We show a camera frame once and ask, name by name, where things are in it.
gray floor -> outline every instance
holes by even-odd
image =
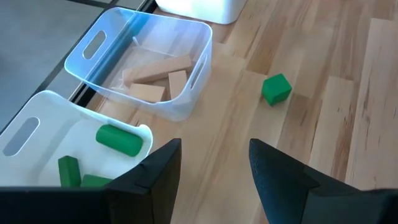
[[[141,2],[118,6],[137,8]],[[0,0],[0,6],[2,130],[103,9],[66,0]],[[79,83],[62,70],[47,89],[68,98]]]

green cylinder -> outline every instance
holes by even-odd
[[[131,157],[138,155],[144,143],[139,136],[110,124],[102,125],[97,131],[95,139],[97,142]]]

clear plastic bin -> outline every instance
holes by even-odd
[[[211,36],[210,26],[202,22],[115,7],[73,49],[65,69],[107,98],[182,121],[191,114],[210,74]],[[193,67],[178,97],[149,103],[128,95],[123,70],[185,55],[190,56]],[[148,84],[164,86],[169,92],[165,80]]]
[[[98,143],[104,124],[140,136],[144,143],[129,157]],[[80,173],[115,179],[145,159],[153,144],[146,125],[134,127],[82,108],[52,91],[34,95],[0,135],[0,186],[59,187],[58,159],[73,156]]]

wooden floor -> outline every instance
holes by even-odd
[[[398,187],[397,8],[395,0],[248,0],[234,24],[209,23],[213,70],[186,121],[111,101],[91,108],[147,124],[155,149],[182,138],[172,223],[267,223],[251,138],[359,189]],[[271,108],[261,85],[278,73],[294,89]]]

wooden plank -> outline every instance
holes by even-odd
[[[124,70],[123,77],[125,84],[128,86],[132,82],[146,83],[167,78],[169,72],[185,70],[191,66],[191,58],[189,55],[184,55],[181,57],[167,58],[153,63],[148,63],[140,67]]]
[[[133,83],[129,95],[149,103],[160,102],[164,99],[165,88],[162,86]]]
[[[210,172],[216,165],[212,158],[219,150],[215,140],[223,116],[229,110],[228,102],[243,66],[244,60],[241,58],[223,54],[215,57],[207,86],[195,110],[182,124],[180,137],[183,139],[184,152],[172,223],[195,223],[203,197],[211,186]]]
[[[351,141],[348,124],[353,121],[353,94],[354,82],[329,77],[308,163],[314,169],[336,178],[340,176],[332,172],[334,163],[344,160],[342,157],[348,158],[349,144],[344,142]],[[339,179],[344,181],[344,177],[345,172]]]
[[[359,87],[346,182],[398,187],[398,24],[372,19]]]
[[[257,100],[259,104],[250,123],[248,136],[258,138],[276,147],[285,122],[290,98],[273,107],[269,106],[263,96],[258,96]]]
[[[273,12],[273,16],[260,33],[260,38],[254,52],[250,56],[247,70],[265,75],[269,74],[270,64],[272,63],[277,48],[282,39],[284,28],[287,22],[286,10],[290,7],[290,1],[278,1]]]
[[[178,97],[187,84],[187,73],[185,70],[169,73],[171,99]]]
[[[252,117],[261,102],[261,86],[264,76],[244,71],[229,99],[223,122],[210,149],[208,184],[197,211],[195,222],[246,223],[252,219],[259,200],[252,181],[248,158],[247,134]]]
[[[295,85],[305,55],[306,34],[296,28],[287,28],[284,31],[270,65],[269,77],[283,73],[290,85]]]
[[[366,42],[371,16],[366,3],[346,2],[341,6],[341,19],[336,23],[336,41],[330,60],[329,74],[361,81]]]
[[[295,93],[313,98],[317,89],[322,90],[322,82],[328,76],[326,65],[333,51],[330,46],[336,39],[333,33],[334,30],[329,27],[316,27],[307,34],[305,55],[294,86]]]
[[[373,18],[377,19],[394,19],[396,11],[396,0],[378,0],[373,5]]]
[[[225,44],[235,57],[246,58],[256,46],[255,39],[262,33],[276,5],[276,0],[248,0]]]
[[[302,30],[311,30],[317,17],[320,1],[321,0],[292,1],[293,5],[287,14],[287,25]]]
[[[315,17],[314,27],[334,27],[341,20],[342,5],[354,1],[331,1],[321,0],[318,3],[317,15]]]
[[[311,99],[292,94],[276,145],[279,150],[303,163],[308,163],[318,120],[318,107]]]
[[[211,29],[213,30],[213,42],[223,43],[228,40],[235,23],[228,25],[212,24]]]
[[[258,203],[257,210],[254,212],[250,224],[269,224],[261,202]]]

